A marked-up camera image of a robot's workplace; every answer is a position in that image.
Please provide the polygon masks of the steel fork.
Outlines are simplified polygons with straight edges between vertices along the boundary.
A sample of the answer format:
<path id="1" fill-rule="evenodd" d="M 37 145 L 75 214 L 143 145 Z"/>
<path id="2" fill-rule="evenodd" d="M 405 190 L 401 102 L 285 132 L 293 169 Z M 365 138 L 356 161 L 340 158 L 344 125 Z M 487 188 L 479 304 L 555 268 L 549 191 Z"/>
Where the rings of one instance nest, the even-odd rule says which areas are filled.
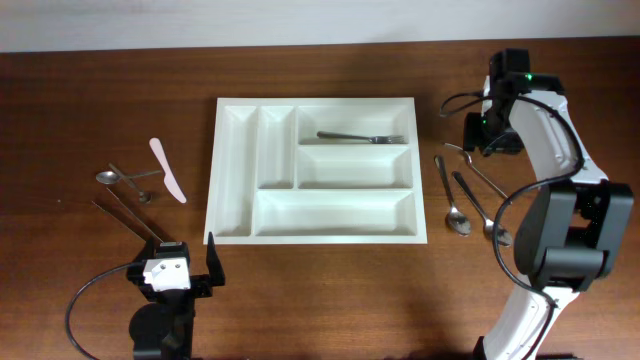
<path id="1" fill-rule="evenodd" d="M 402 135 L 361 136 L 361 135 L 342 134 L 342 133 L 326 132 L 326 131 L 319 131 L 316 133 L 316 135 L 318 138 L 359 140 L 359 141 L 367 141 L 372 144 L 402 144 L 405 142 L 405 138 Z"/>
<path id="2" fill-rule="evenodd" d="M 494 192 L 496 192 L 501 198 L 503 199 L 507 199 L 508 195 L 502 190 L 500 189 L 493 181 L 491 181 L 483 172 L 481 172 L 473 163 L 473 159 L 471 157 L 471 155 L 465 151 L 462 147 L 451 144 L 451 143 L 444 143 L 445 147 L 451 148 L 456 150 L 457 152 L 459 152 L 461 154 L 461 156 L 464 158 L 466 165 L 477 175 L 479 176 Z"/>

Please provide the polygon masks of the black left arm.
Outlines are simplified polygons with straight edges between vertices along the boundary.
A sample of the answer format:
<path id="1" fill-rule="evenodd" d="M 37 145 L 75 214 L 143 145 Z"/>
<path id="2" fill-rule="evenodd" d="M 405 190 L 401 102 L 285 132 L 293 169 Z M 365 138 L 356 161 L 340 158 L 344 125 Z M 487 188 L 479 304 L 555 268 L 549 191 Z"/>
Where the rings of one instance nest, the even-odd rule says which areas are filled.
<path id="1" fill-rule="evenodd" d="M 212 234 L 206 240 L 208 272 L 192 275 L 184 242 L 157 245 L 149 239 L 134 258 L 126 278 L 138 287 L 148 303 L 129 323 L 135 359 L 189 359 L 195 318 L 195 301 L 209 298 L 226 283 Z"/>

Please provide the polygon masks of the steel tablespoon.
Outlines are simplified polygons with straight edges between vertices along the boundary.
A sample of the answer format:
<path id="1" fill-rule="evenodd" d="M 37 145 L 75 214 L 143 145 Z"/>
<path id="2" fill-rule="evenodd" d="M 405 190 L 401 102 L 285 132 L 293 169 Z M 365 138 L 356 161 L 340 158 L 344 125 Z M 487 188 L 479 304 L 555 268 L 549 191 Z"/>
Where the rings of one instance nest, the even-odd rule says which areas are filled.
<path id="1" fill-rule="evenodd" d="M 477 210 L 481 218 L 483 219 L 483 222 L 484 222 L 483 233 L 488 240 L 491 240 L 493 235 L 493 230 L 495 227 L 495 222 L 489 218 L 484 208 L 480 205 L 478 199 L 476 198 L 471 188 L 468 186 L 468 184 L 464 180 L 462 174 L 458 171 L 453 171 L 452 176 L 456 181 L 456 183 L 461 188 L 461 190 L 464 192 L 466 197 L 472 203 L 474 208 Z M 497 242 L 499 245 L 505 246 L 505 247 L 510 247 L 513 243 L 513 238 L 511 234 L 501 225 L 498 226 Z"/>
<path id="2" fill-rule="evenodd" d="M 447 200 L 449 202 L 449 210 L 445 216 L 446 224 L 452 231 L 454 231 L 458 235 L 469 236 L 471 234 L 471 223 L 468 217 L 465 214 L 463 214 L 456 206 L 454 196 L 449 184 L 448 176 L 446 173 L 444 158 L 441 155 L 435 155 L 434 163 L 438 170 L 439 176 L 443 183 Z"/>

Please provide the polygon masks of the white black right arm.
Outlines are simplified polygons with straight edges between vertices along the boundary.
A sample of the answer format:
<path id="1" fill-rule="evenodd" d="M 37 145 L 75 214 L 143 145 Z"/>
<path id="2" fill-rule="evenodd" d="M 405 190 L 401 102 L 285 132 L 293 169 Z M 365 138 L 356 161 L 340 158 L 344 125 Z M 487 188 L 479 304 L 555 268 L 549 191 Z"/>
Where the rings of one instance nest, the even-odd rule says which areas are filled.
<path id="1" fill-rule="evenodd" d="M 536 181 L 509 195 L 537 193 L 513 242 L 515 287 L 478 359 L 533 359 L 561 312 L 612 270 L 634 203 L 631 188 L 597 167 L 568 113 L 558 77 L 530 70 L 525 49 L 490 59 L 482 109 L 467 114 L 463 147 L 484 155 L 526 151 Z"/>

